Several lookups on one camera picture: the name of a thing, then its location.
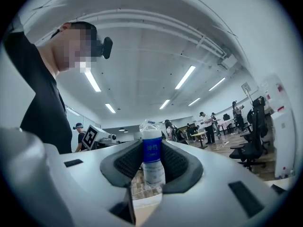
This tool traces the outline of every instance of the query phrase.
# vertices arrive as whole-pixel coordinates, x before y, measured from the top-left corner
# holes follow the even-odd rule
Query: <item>cap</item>
[[[101,43],[97,28],[94,25],[84,21],[72,22],[72,24],[85,26],[85,29],[87,30],[86,36],[89,36],[88,39],[90,40],[91,57],[103,56],[105,59],[109,58],[113,47],[113,41],[109,37],[106,37],[103,43]]]
[[[76,125],[72,129],[75,130],[76,128],[83,128],[83,124],[82,123],[76,123]]]

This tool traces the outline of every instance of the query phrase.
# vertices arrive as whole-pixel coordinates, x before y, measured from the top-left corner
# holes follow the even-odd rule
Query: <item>dark pants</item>
[[[214,143],[214,130],[213,126],[205,127],[206,135],[207,135],[207,143]]]
[[[240,125],[241,131],[244,131],[244,121],[241,114],[237,114],[237,121]]]

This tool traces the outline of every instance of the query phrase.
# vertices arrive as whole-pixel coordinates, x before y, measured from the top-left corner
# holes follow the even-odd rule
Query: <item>ceiling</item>
[[[42,1],[40,4],[38,0],[33,1],[36,7],[44,5]],[[223,77],[232,77],[241,68],[237,63],[224,71],[217,66],[219,57],[206,48],[205,41],[202,42],[204,48],[197,48],[193,40],[199,41],[202,36],[193,34],[201,33],[220,48],[228,48],[239,60],[227,34],[215,28],[219,24],[184,1],[59,0],[54,3],[64,6],[29,12],[29,8],[35,7],[29,2],[27,9],[22,10],[21,18],[31,42],[38,42],[66,21],[102,11],[135,9],[141,11],[140,16],[150,16],[148,21],[140,19],[136,12],[128,12],[129,17],[109,13],[108,17],[103,14],[90,18],[99,35],[109,36],[114,43],[110,58],[101,59],[91,70],[101,92],[95,92],[79,70],[58,76],[58,82],[72,96],[104,120],[145,119],[189,111],[189,103],[209,95],[209,88]],[[196,67],[194,72],[175,90],[191,65]],[[169,104],[160,110],[166,99],[170,99]],[[112,114],[105,103],[110,103],[116,114]]]

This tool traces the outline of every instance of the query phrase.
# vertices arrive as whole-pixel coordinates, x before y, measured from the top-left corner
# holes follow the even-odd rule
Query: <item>white ceiling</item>
[[[60,0],[57,4],[65,6],[43,9],[42,12],[38,10],[36,14],[29,12],[29,8],[40,7],[44,3],[42,0],[33,0],[33,3],[35,5],[28,3],[27,9],[24,8],[21,13],[27,36],[32,42],[37,42],[60,24],[84,14],[118,8],[139,9],[182,21],[217,45],[224,44],[238,57],[225,32],[214,27],[218,24],[181,0]],[[164,116],[168,112],[172,115],[189,111],[189,103],[208,95],[209,88],[221,78],[229,78],[241,67],[238,64],[229,71],[220,71],[217,66],[219,58],[213,53],[201,47],[196,48],[196,44],[191,41],[169,33],[132,26],[102,28],[102,20],[92,23],[97,27],[99,25],[98,33],[102,38],[109,36],[114,43],[110,58],[102,59],[92,69],[102,91],[96,93],[79,70],[61,73],[58,82],[104,120],[144,119],[155,115]],[[191,65],[196,66],[196,69],[181,89],[175,90]],[[166,99],[171,101],[163,110],[159,110]],[[116,114],[112,114],[105,103],[110,103]]]

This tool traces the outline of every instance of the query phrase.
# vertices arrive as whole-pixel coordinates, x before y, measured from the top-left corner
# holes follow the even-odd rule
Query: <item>black t-shirt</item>
[[[83,137],[84,137],[85,134],[86,134],[85,131],[82,131],[82,132],[79,133],[79,135],[78,135],[78,143],[82,143],[82,140],[83,140]],[[82,144],[81,150],[84,150],[84,149],[86,149],[86,147]]]
[[[55,145],[60,154],[71,153],[72,133],[64,102],[39,51],[23,32],[9,34],[4,45],[15,67],[36,93],[21,128],[38,136],[43,143]]]

